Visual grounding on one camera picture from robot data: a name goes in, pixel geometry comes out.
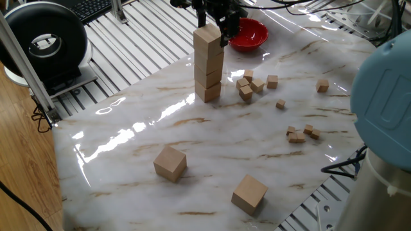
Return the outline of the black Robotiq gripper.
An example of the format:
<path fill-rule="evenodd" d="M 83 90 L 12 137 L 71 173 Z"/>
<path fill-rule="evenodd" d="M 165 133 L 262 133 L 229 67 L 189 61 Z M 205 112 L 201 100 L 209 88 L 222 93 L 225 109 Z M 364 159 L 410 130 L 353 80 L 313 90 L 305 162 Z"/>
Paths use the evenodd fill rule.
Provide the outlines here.
<path fill-rule="evenodd" d="M 192 0 L 192 8 L 197 11 L 198 28 L 206 25 L 206 14 L 219 19 L 221 32 L 220 46 L 225 47 L 228 41 L 235 37 L 240 28 L 240 17 L 246 17 L 248 12 L 244 10 L 239 0 Z"/>

